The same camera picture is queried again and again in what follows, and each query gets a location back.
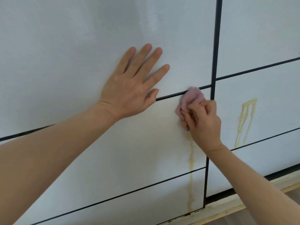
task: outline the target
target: hand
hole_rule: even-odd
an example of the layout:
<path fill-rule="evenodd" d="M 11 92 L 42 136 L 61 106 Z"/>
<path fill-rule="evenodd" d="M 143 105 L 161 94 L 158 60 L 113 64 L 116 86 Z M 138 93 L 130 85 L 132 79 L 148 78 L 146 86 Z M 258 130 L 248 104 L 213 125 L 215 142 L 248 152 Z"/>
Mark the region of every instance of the hand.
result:
<path fill-rule="evenodd" d="M 151 44 L 146 44 L 130 64 L 129 60 L 135 54 L 136 48 L 127 50 L 103 87 L 99 104 L 106 107 L 116 120 L 141 113 L 155 103 L 159 90 L 150 90 L 169 71 L 170 66 L 164 65 L 145 80 L 163 52 L 160 47 L 156 48 L 151 57 L 142 64 L 151 49 Z"/>
<path fill-rule="evenodd" d="M 221 119 L 217 116 L 216 102 L 204 100 L 187 107 L 191 112 L 182 111 L 182 114 L 196 144 L 205 153 L 220 148 L 223 145 L 220 138 Z"/>

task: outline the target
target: adhesive drip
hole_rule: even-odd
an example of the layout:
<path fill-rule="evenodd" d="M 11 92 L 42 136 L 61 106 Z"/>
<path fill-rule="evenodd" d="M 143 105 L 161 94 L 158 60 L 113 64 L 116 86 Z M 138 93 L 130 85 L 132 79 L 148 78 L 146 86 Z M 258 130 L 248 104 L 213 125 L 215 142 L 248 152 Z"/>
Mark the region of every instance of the adhesive drip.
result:
<path fill-rule="evenodd" d="M 238 134 L 236 136 L 234 148 L 238 148 L 240 146 L 245 145 L 245 142 L 246 142 L 246 139 L 247 139 L 247 136 L 248 136 L 251 124 L 252 124 L 252 120 L 253 120 L 253 117 L 254 117 L 256 103 L 257 103 L 257 99 L 252 99 L 252 100 L 249 100 L 248 102 L 245 102 L 245 103 L 242 104 L 242 112 L 241 112 L 241 114 L 238 118 Z M 240 144 L 241 135 L 242 135 L 242 132 L 243 132 L 243 129 L 244 129 L 245 122 L 248 118 L 250 108 L 251 108 L 250 121 L 249 121 L 249 125 L 248 125 L 248 128 L 246 130 L 246 134 L 244 136 L 244 139 L 243 139 L 243 142 L 242 142 L 242 145 L 241 145 Z"/>
<path fill-rule="evenodd" d="M 189 141 L 190 141 L 190 156 L 189 156 L 189 160 L 188 160 L 188 164 L 189 164 L 189 170 L 192 171 L 194 170 L 194 145 L 193 145 L 193 138 L 192 135 L 189 134 Z M 187 200 L 187 209 L 188 212 L 192 212 L 193 208 L 192 208 L 192 204 L 195 202 L 195 198 L 193 195 L 193 173 L 190 174 L 190 181 L 189 184 L 187 186 L 187 192 L 188 192 L 188 200 Z"/>

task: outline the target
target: wall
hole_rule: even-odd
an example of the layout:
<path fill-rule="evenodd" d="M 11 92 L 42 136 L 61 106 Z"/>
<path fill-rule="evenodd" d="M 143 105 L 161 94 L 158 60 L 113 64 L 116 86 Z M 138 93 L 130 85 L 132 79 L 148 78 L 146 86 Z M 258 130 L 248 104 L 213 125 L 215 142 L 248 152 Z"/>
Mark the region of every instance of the wall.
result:
<path fill-rule="evenodd" d="M 161 46 L 154 71 L 171 66 L 162 99 L 109 129 L 15 225 L 72 211 L 42 224 L 159 224 L 231 188 L 179 126 L 172 94 L 191 85 L 217 101 L 223 143 L 258 172 L 300 162 L 299 0 L 1 2 L 2 140 L 91 106 L 130 46 Z"/>

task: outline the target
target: pink cloth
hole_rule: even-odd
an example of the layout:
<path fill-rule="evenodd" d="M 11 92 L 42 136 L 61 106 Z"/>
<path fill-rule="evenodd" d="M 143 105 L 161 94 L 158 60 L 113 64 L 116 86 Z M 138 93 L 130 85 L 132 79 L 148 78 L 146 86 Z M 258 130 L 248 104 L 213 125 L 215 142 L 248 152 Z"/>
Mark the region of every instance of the pink cloth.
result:
<path fill-rule="evenodd" d="M 197 87 L 189 87 L 188 91 L 181 97 L 179 105 L 177 106 L 175 113 L 180 117 L 182 116 L 181 110 L 188 111 L 187 105 L 196 101 L 198 103 L 205 100 L 203 93 Z"/>

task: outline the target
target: wooden floor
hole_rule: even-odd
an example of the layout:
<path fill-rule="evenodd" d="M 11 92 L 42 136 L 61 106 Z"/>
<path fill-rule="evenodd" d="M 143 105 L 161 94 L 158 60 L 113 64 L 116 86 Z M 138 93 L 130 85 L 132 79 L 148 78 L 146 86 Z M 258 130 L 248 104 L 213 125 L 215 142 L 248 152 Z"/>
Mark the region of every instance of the wooden floor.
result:
<path fill-rule="evenodd" d="M 287 195 L 300 204 L 300 189 L 288 192 Z M 247 209 L 232 213 L 205 225 L 257 225 Z"/>

